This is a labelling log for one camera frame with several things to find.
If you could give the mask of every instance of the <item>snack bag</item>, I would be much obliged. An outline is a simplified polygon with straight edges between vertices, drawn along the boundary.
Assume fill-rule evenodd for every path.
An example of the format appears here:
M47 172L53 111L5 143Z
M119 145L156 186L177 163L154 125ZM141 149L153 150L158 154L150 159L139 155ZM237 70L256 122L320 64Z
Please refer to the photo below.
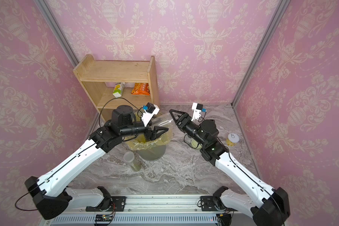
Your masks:
M135 83L132 94L150 95L148 83Z

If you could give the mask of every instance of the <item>marble floor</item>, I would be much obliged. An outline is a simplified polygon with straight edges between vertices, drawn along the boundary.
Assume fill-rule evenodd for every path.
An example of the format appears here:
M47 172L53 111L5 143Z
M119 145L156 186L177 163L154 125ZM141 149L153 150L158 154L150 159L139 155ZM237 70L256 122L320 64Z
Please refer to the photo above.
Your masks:
M237 133L240 142L230 147L231 153L253 174L258 176L251 154L240 131L235 113L230 105L205 106L206 119L214 119L219 130L219 138L224 142L227 134ZM162 105L161 112L170 109L188 112L190 105ZM167 144L166 153L159 160L141 161L142 168L134 172L123 161L129 148L122 143L108 154L93 162L72 182L72 188L90 189L104 186L110 194L212 194L221 186L244 194L244 191L225 173L206 162L199 150L188 147L183 142L184 133L173 130L173 138Z

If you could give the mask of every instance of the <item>can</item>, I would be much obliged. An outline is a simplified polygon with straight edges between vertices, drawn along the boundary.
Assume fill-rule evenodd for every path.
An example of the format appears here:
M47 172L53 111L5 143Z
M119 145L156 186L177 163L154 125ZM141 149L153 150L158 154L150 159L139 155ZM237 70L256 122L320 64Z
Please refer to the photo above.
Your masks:
M226 143L228 146L235 146L239 141L240 137L236 133L230 133L226 139Z

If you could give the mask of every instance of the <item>pink wallpaper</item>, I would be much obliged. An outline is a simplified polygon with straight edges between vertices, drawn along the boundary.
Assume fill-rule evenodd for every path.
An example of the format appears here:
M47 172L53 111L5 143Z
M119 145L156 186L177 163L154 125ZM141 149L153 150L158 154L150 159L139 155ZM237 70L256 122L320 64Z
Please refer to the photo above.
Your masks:
M15 209L24 181L85 139L95 109L33 1L0 0L0 225L36 226ZM35 208L30 195L19 202Z
M162 103L232 102L278 0L46 0L78 58L156 57Z
M339 0L290 2L236 110L289 225L339 225Z

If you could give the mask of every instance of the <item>wooden shelf board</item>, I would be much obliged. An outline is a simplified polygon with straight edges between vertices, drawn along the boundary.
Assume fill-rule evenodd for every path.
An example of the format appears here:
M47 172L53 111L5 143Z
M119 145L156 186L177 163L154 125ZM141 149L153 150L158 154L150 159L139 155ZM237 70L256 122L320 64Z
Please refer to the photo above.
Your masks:
M97 108L102 109L102 107L105 105L105 103L114 98L113 96L113 87L108 87L100 99ZM151 96L149 95L133 95L131 94L133 88L124 88L123 90L123 98L126 98L128 101L130 101L132 104L134 104L136 107L140 108L143 105L146 105L148 102L151 102ZM123 99L117 99L109 102L104 108L109 109L116 109L120 105L129 105L133 107L130 103L126 102Z
M80 77L86 82L148 83L149 61L96 60Z

